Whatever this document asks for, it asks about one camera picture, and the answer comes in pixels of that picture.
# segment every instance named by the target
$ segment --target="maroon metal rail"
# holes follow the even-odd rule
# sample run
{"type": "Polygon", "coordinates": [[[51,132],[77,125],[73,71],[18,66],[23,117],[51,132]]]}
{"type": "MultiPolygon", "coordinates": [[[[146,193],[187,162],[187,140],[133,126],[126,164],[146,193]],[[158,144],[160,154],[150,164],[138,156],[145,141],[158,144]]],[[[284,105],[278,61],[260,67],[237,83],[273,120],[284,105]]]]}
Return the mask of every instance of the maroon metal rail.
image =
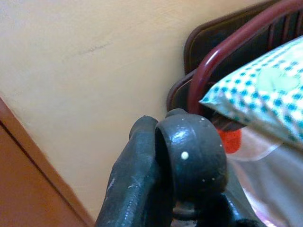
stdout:
{"type": "Polygon", "coordinates": [[[214,69],[230,54],[244,45],[248,40],[258,35],[264,29],[269,29],[268,49],[272,49],[275,23],[284,19],[281,44],[287,41],[289,22],[291,14],[298,12],[294,37],[301,34],[303,18],[303,0],[282,0],[275,5],[264,10],[235,33],[217,45],[210,51],[200,63],[190,85],[188,94],[188,110],[190,113],[203,114],[199,100],[206,94],[206,84],[208,83],[214,69]]]}

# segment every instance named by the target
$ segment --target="orange object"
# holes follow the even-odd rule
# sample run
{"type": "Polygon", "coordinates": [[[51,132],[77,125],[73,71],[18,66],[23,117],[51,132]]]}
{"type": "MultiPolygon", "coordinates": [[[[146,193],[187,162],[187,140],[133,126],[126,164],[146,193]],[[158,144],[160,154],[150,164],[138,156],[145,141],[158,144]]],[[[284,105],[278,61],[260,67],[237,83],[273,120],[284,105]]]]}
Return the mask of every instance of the orange object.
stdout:
{"type": "Polygon", "coordinates": [[[217,129],[217,131],[221,137],[225,152],[227,154],[233,154],[239,150],[242,137],[241,129],[235,131],[221,131],[217,129]]]}

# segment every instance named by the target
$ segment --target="checkered pillowcase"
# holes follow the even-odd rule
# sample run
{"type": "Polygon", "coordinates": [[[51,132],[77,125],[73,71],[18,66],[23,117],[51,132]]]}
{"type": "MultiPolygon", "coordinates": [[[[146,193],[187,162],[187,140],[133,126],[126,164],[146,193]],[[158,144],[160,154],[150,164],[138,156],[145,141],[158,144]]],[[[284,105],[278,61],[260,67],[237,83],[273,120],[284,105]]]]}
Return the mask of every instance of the checkered pillowcase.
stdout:
{"type": "Polygon", "coordinates": [[[303,147],[302,75],[303,36],[224,77],[200,103],[303,147]]]}

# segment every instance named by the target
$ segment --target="wooden cabinet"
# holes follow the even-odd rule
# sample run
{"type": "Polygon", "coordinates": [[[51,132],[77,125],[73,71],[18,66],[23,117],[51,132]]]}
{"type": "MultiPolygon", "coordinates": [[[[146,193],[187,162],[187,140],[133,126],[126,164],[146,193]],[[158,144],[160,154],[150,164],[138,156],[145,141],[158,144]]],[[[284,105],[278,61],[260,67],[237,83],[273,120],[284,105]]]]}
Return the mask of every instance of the wooden cabinet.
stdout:
{"type": "Polygon", "coordinates": [[[92,227],[69,186],[0,100],[0,227],[92,227]]]}
{"type": "Polygon", "coordinates": [[[87,227],[0,126],[0,226],[87,227]]]}

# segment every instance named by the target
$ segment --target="beige wall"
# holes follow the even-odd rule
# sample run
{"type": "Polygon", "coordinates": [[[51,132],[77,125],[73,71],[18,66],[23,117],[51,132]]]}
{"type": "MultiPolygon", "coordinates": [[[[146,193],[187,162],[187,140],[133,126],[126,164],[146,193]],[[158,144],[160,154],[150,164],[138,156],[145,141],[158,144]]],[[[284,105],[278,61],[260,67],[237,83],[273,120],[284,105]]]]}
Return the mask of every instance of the beige wall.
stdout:
{"type": "Polygon", "coordinates": [[[0,96],[96,218],[143,114],[162,119],[196,26],[260,0],[3,0],[0,96]]]}

